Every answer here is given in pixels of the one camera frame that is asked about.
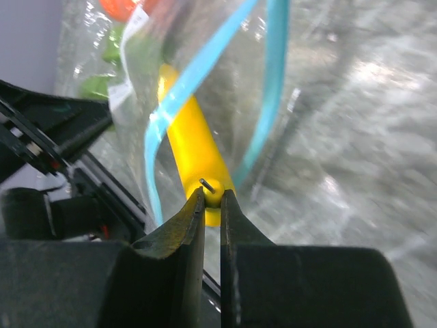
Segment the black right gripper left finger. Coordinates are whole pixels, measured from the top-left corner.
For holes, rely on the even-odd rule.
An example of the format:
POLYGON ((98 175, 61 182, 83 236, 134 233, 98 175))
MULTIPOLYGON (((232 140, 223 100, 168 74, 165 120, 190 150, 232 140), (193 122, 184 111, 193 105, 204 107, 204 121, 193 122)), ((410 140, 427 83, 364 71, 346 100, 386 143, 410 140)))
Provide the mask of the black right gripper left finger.
POLYGON ((197 327, 205 200, 134 243, 113 241, 97 201, 1 195, 2 327, 197 327))

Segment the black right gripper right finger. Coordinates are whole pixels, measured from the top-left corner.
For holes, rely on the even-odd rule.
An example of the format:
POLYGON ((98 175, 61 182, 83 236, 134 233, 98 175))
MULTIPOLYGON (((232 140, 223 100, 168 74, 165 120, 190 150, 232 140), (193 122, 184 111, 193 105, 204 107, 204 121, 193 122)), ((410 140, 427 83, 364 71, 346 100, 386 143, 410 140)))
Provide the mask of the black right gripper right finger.
POLYGON ((411 327, 395 272, 376 249, 277 245, 221 201, 223 327, 411 327))

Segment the fake yellow banana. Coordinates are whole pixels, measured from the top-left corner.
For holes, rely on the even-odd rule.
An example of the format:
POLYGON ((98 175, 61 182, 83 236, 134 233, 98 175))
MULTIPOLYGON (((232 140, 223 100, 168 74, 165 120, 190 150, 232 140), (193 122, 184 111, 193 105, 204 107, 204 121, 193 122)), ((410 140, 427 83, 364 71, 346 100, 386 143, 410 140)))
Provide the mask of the fake yellow banana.
POLYGON ((167 129, 180 181, 186 197, 202 187, 206 225, 221 224, 221 200, 226 190, 235 190, 233 180, 214 142, 203 112, 191 95, 167 129))

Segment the clear zip top bag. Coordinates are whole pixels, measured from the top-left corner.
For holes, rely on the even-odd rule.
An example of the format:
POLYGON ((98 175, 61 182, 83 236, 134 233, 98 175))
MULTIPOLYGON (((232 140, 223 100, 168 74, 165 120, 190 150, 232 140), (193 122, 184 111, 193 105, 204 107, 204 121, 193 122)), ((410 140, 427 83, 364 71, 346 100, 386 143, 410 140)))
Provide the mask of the clear zip top bag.
POLYGON ((126 22, 99 1, 63 1, 55 90, 78 96, 94 42, 125 24, 121 66, 108 84, 113 124, 91 152, 144 207, 145 231, 177 213, 185 194, 167 129, 181 108, 158 108, 178 84, 171 74, 198 68, 188 83, 247 217, 273 241, 335 244, 346 210, 338 185, 310 150, 288 148, 310 99, 309 84, 337 65, 326 36, 346 21, 349 1, 256 1, 238 26, 201 50, 240 1, 161 1, 138 5, 126 22))

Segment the fake green fruit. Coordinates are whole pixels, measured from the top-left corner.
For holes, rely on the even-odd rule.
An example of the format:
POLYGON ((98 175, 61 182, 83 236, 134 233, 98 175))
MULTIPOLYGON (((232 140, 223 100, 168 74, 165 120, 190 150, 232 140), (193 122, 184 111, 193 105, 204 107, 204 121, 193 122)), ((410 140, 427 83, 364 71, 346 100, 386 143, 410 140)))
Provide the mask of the fake green fruit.
POLYGON ((116 24, 102 33, 102 39, 94 42, 96 52, 83 67, 84 77, 78 86, 79 98, 103 100, 108 99, 108 84, 120 70, 120 44, 125 24, 116 24))

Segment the fake orange fruit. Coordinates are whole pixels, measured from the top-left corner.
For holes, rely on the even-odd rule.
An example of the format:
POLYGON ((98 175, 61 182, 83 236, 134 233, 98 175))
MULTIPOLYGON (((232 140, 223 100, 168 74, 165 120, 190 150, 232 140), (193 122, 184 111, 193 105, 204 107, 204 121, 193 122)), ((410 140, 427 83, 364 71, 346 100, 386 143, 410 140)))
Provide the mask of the fake orange fruit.
POLYGON ((103 10, 117 21, 126 22, 134 9, 138 5, 142 5, 143 9, 149 14, 159 0, 99 0, 103 10))

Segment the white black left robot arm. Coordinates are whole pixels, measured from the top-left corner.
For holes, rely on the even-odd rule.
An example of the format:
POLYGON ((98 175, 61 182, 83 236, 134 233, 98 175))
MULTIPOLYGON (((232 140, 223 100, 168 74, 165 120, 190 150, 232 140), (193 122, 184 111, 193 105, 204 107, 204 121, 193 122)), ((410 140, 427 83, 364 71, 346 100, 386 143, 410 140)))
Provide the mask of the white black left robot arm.
POLYGON ((112 119, 103 100, 51 96, 1 83, 1 179, 25 165, 70 185, 1 193, 1 237, 66 240, 86 234, 129 243, 145 234, 145 210, 90 154, 112 119))

